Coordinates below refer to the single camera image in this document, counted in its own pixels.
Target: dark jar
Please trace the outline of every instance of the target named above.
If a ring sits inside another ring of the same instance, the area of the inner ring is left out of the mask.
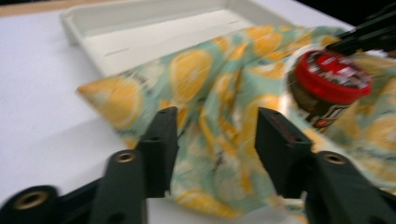
[[[326,49],[303,54],[289,73],[288,85],[300,115],[320,132],[371,91],[364,71],[347,56]]]

